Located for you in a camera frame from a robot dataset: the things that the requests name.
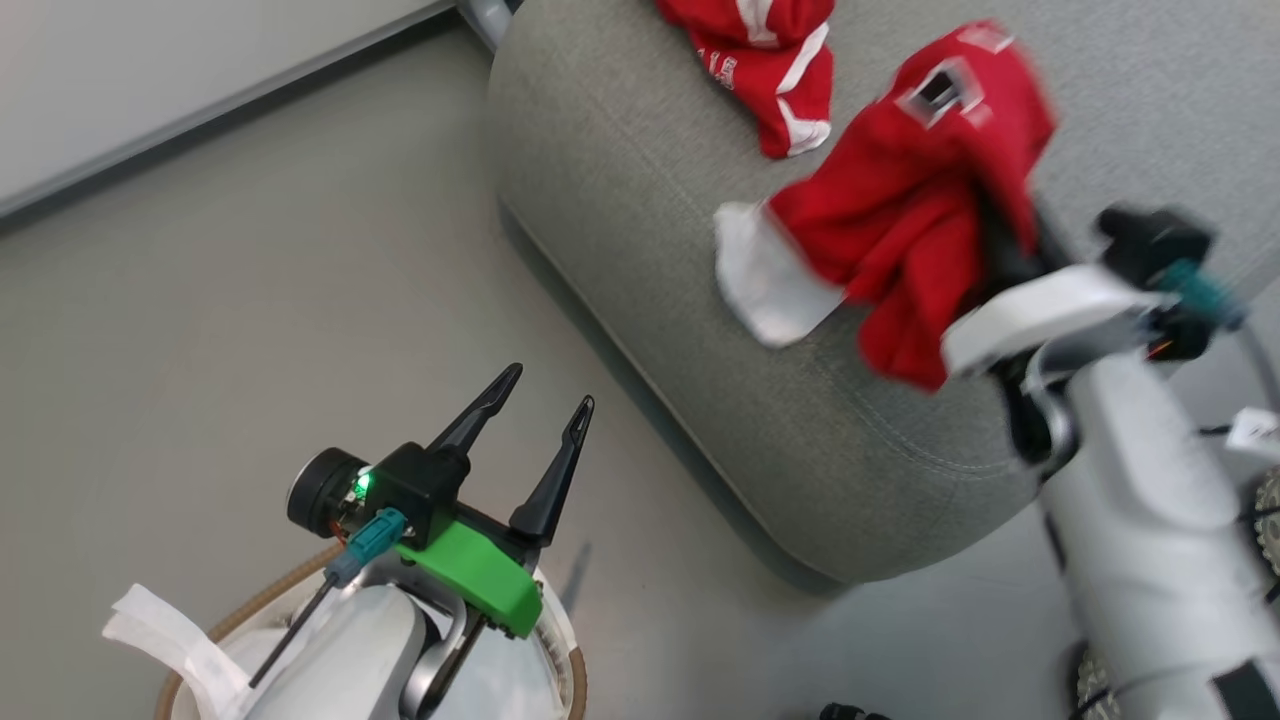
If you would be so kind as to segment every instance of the white wall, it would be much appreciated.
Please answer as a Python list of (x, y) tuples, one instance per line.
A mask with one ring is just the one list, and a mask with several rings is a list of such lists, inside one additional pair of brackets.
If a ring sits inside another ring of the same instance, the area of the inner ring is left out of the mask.
[(449, 5), (3, 0), (0, 214)]

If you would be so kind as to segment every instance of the red cloth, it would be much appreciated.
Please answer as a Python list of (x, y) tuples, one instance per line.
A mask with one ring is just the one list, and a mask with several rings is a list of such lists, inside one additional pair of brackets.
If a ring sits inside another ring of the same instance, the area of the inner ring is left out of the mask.
[(1033, 251), (1028, 176), (1052, 135), (1021, 50), (978, 22), (916, 53), (822, 168), (769, 200), (820, 277), (876, 305), (859, 332), (872, 368), (942, 387), (942, 333), (982, 281), (975, 183)]
[(835, 0), (657, 0), (703, 67), (756, 117), (760, 151), (787, 158), (831, 135)]

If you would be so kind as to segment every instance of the gray ottoman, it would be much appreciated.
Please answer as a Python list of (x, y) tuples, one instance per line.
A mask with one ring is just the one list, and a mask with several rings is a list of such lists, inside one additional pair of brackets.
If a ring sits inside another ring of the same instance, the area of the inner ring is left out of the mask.
[[(1030, 46), (1060, 104), (1039, 190), (1078, 251), (1108, 202), (1178, 201), (1224, 228), (1221, 275), (1247, 293), (1275, 277), (1272, 3), (846, 1), (829, 36), (837, 132), (914, 50), (987, 15)], [(890, 578), (1030, 501), (988, 382), (929, 397), (873, 375), (858, 309), (773, 351), (722, 302), (712, 213), (810, 173), (835, 137), (762, 156), (754, 120), (649, 0), (530, 0), (489, 92), (503, 202), (787, 552), (841, 580)]]

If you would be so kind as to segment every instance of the green led light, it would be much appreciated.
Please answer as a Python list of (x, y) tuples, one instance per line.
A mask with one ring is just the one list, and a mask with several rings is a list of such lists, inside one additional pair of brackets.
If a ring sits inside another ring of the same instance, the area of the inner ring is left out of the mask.
[(369, 473), (361, 473), (361, 475), (356, 478), (356, 487), (352, 488), (356, 493), (356, 500), (361, 502), (365, 501), (365, 496), (369, 495), (369, 486), (372, 484), (372, 482), (374, 477)]

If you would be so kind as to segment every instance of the teal connector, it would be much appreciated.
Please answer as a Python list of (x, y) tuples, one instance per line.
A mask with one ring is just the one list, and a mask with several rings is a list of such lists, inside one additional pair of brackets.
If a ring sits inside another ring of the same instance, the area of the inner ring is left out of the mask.
[(407, 524), (408, 520), (399, 510), (394, 507), (379, 510), (376, 518), (351, 536), (347, 541), (347, 550), (329, 562), (324, 571), (325, 578), (333, 578), (334, 587), (347, 587), (347, 583), (355, 580), (365, 565), (399, 542)]
[(1156, 287), (1178, 293), (1188, 310), (1229, 329), (1239, 329), (1248, 315), (1244, 305), (1226, 288), (1204, 277), (1190, 260), (1178, 260), (1157, 281)]

